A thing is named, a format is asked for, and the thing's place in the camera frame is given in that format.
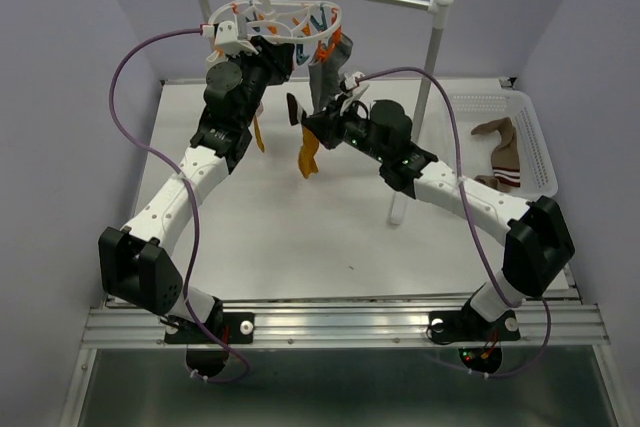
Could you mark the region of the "mustard yellow sock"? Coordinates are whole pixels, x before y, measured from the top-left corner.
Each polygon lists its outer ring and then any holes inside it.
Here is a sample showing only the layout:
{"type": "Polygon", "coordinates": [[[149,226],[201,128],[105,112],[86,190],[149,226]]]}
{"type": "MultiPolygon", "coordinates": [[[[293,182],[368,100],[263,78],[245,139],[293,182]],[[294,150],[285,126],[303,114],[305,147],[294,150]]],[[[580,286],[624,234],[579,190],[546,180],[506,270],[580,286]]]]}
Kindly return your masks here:
{"type": "Polygon", "coordinates": [[[302,176],[308,179],[312,174],[319,172],[315,155],[320,143],[315,135],[302,125],[302,119],[306,117],[306,112],[292,93],[286,94],[286,103],[290,125],[302,128],[302,145],[298,153],[297,163],[302,176]]]}
{"type": "Polygon", "coordinates": [[[253,132],[254,132],[256,145],[257,145],[258,149],[262,153],[264,153],[265,152],[265,144],[264,144],[264,141],[263,141],[263,138],[262,138],[258,116],[255,116],[253,118],[252,125],[253,125],[253,132]]]}

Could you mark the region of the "white clip hanger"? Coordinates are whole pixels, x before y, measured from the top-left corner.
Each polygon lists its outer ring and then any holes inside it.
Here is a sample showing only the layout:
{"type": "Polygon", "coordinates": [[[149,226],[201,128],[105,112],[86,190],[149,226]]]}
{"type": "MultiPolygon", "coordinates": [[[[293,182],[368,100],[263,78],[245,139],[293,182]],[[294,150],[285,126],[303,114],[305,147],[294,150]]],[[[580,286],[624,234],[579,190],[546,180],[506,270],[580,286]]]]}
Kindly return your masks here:
{"type": "MultiPolygon", "coordinates": [[[[214,11],[214,22],[235,21],[250,41],[263,36],[274,44],[294,44],[294,66],[326,60],[337,46],[342,32],[342,9],[333,2],[275,0],[286,5],[267,18],[267,8],[254,0],[235,0],[214,11]]],[[[230,58],[214,52],[215,57],[230,58]]]]}

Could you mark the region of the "grey sock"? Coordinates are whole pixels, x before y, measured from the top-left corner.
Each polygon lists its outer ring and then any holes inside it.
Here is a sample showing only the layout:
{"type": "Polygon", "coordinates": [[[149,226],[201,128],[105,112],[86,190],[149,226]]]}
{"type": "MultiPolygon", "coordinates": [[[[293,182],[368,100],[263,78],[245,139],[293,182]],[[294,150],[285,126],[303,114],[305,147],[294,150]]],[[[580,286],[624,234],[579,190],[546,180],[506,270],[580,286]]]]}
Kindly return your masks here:
{"type": "Polygon", "coordinates": [[[351,57],[353,41],[342,34],[326,60],[308,65],[313,113],[319,113],[340,92],[341,69],[351,57]]]}

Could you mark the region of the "brown beige sock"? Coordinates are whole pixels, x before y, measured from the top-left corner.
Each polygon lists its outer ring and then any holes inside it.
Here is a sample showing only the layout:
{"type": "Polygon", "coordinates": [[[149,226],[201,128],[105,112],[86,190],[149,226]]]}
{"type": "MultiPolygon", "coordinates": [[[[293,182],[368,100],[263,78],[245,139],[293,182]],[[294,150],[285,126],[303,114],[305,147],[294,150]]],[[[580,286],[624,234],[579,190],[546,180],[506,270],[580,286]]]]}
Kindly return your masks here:
{"type": "Polygon", "coordinates": [[[477,175],[474,180],[501,193],[508,193],[521,186],[517,130],[509,117],[480,124],[471,130],[474,136],[493,133],[498,133],[500,140],[491,152],[491,173],[477,175]]]}

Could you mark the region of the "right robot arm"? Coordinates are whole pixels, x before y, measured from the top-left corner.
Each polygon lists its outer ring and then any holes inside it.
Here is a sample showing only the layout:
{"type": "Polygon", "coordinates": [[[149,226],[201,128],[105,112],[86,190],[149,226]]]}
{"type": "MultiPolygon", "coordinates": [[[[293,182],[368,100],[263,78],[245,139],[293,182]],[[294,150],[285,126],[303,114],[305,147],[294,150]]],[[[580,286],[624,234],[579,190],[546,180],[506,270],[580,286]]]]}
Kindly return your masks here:
{"type": "Polygon", "coordinates": [[[380,164],[379,174],[393,190],[445,209],[484,231],[504,248],[503,264],[461,309],[455,326],[467,336],[482,337],[509,310],[527,298],[540,298],[575,254],[557,202],[541,196],[531,202],[494,190],[455,172],[410,139],[411,119],[392,100],[348,107],[338,97],[309,115],[289,99],[290,122],[301,125],[327,149],[342,143],[380,164]]]}

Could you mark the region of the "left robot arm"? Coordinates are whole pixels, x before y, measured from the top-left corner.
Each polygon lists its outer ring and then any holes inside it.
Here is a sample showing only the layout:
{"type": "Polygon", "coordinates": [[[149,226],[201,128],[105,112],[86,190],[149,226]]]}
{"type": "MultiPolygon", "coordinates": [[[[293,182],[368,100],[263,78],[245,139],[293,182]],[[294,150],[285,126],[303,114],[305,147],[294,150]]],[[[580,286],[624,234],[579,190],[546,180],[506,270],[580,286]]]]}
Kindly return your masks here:
{"type": "Polygon", "coordinates": [[[251,124],[266,89],[289,80],[294,48],[258,36],[241,52],[209,68],[204,109],[183,158],[148,204],[98,240],[103,289],[158,316],[188,321],[199,340],[222,329],[222,303],[190,285],[171,254],[188,225],[198,227],[199,207],[236,168],[252,140],[251,124]]]}

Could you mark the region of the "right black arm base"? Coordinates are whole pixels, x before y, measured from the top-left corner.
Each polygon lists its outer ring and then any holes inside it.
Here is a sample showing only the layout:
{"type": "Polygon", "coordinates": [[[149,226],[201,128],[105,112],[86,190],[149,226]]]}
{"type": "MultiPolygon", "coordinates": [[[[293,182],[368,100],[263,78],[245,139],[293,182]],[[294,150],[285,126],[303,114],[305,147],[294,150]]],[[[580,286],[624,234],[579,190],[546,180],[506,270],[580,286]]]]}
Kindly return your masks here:
{"type": "Polygon", "coordinates": [[[430,311],[426,328],[428,337],[436,344],[492,341],[518,341],[519,324],[513,310],[507,310],[497,320],[487,321],[468,304],[453,310],[430,311]]]}

